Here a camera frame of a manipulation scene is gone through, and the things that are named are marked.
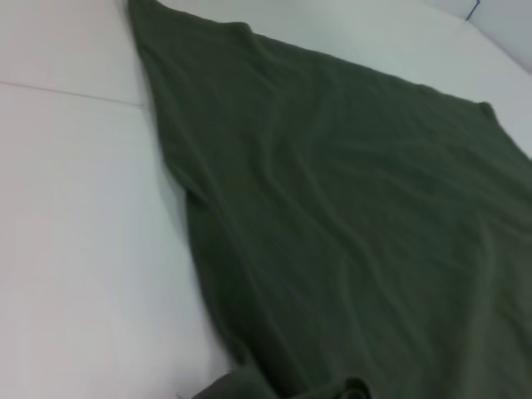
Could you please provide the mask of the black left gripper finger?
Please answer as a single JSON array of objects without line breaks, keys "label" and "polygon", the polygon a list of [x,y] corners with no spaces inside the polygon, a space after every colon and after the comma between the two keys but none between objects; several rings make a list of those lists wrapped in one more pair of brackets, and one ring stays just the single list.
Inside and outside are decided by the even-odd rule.
[{"label": "black left gripper finger", "polygon": [[237,399],[244,398],[249,388],[249,378],[242,372],[230,372],[217,379],[194,399]]}]

